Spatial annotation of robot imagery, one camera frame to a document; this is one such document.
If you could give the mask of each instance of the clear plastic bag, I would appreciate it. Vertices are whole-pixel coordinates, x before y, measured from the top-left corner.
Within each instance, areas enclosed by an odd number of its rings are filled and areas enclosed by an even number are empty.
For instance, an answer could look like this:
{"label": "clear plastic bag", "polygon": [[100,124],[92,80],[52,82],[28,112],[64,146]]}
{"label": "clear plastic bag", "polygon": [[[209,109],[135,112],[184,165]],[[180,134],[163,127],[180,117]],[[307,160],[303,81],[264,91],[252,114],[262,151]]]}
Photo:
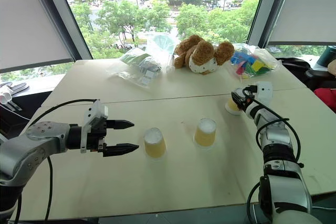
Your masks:
{"label": "clear plastic bag", "polygon": [[150,33],[147,35],[147,47],[143,51],[132,48],[120,57],[120,61],[129,65],[127,70],[107,71],[138,86],[149,88],[154,79],[162,72],[170,72],[173,61],[173,51],[178,40],[167,33]]}
{"label": "clear plastic bag", "polygon": [[269,73],[281,65],[266,49],[248,44],[234,44],[234,47],[230,70],[240,79]]}
{"label": "clear plastic bag", "polygon": [[129,68],[113,72],[113,66],[107,72],[144,88],[148,88],[162,70],[161,64],[154,57],[139,48],[130,49],[119,60],[129,65]]}

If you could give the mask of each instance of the teddy bear ear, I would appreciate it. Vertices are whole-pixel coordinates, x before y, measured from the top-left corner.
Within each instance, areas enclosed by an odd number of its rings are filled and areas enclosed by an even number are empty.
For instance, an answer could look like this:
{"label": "teddy bear ear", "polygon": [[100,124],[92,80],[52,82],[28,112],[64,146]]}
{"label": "teddy bear ear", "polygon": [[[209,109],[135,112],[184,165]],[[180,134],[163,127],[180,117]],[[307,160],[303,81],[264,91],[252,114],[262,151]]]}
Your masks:
{"label": "teddy bear ear", "polygon": [[234,46],[230,42],[223,42],[215,49],[214,57],[217,60],[217,64],[221,66],[225,61],[228,61],[234,53]]}
{"label": "teddy bear ear", "polygon": [[174,53],[177,55],[182,55],[187,52],[190,48],[197,45],[198,42],[203,40],[200,36],[194,34],[190,36],[188,39],[184,39],[178,44],[174,50]]}

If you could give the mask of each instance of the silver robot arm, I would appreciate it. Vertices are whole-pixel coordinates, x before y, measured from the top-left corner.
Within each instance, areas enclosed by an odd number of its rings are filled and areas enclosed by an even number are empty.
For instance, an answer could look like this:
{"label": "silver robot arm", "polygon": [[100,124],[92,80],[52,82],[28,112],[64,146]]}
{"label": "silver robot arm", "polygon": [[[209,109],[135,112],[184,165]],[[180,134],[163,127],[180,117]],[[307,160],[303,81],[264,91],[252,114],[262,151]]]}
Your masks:
{"label": "silver robot arm", "polygon": [[12,215],[24,186],[37,167],[50,155],[80,149],[102,152],[103,156],[123,155],[139,146],[104,142],[106,129],[125,129],[134,126],[125,120],[107,120],[108,109],[97,100],[89,108],[82,126],[56,122],[39,122],[31,125],[18,137],[0,146],[0,221]]}
{"label": "silver robot arm", "polygon": [[274,224],[321,223],[309,214],[312,202],[301,173],[303,165],[297,163],[284,121],[255,102],[269,104],[271,83],[257,82],[254,86],[236,89],[232,98],[260,131],[264,175],[260,178],[259,203],[264,215]]}

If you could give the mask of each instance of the stuffed animal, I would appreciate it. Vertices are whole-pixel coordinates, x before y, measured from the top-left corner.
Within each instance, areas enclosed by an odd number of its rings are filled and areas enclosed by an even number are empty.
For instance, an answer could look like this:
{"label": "stuffed animal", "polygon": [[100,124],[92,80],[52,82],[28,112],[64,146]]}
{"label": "stuffed animal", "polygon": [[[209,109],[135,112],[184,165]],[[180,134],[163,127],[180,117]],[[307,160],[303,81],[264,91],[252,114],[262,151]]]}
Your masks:
{"label": "stuffed animal", "polygon": [[229,60],[235,52],[230,42],[223,42],[214,47],[198,35],[182,40],[174,51],[178,57],[174,59],[175,68],[188,67],[194,73],[207,74],[215,71]]}
{"label": "stuffed animal", "polygon": [[328,72],[336,76],[336,60],[328,64]]}

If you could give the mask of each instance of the table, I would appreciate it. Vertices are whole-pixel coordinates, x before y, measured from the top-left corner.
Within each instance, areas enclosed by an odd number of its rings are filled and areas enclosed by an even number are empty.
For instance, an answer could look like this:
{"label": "table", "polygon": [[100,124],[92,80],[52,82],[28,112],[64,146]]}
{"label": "table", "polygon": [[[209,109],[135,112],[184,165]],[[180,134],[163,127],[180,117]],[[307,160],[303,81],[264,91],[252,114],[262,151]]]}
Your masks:
{"label": "table", "polygon": [[84,98],[125,102],[230,94],[234,89],[256,81],[271,81],[274,90],[306,87],[283,66],[270,74],[240,82],[228,71],[229,64],[226,62],[217,71],[205,76],[186,68],[176,69],[158,77],[150,89],[145,89],[106,71],[112,68],[113,72],[118,72],[128,68],[118,59],[78,60],[42,106]]}
{"label": "table", "polygon": [[[53,155],[50,219],[246,203],[248,193],[262,175],[263,155],[254,140],[253,121],[224,109],[229,98],[214,95],[107,103],[109,119],[126,119],[135,124],[126,130],[108,130],[107,143],[129,142],[140,147],[119,157],[80,154],[79,150]],[[61,107],[44,119],[80,124],[88,107]],[[335,191],[336,114],[309,89],[275,91],[270,107],[290,118],[300,136],[300,161],[305,164],[302,172],[310,193]],[[47,109],[40,108],[33,119]],[[205,117],[217,123],[216,141],[208,151],[192,140],[199,119]],[[158,127],[165,138],[167,155],[161,162],[152,161],[144,152],[143,133],[151,127]],[[44,218],[48,192],[49,170],[47,162],[43,162],[24,189],[22,220]]]}

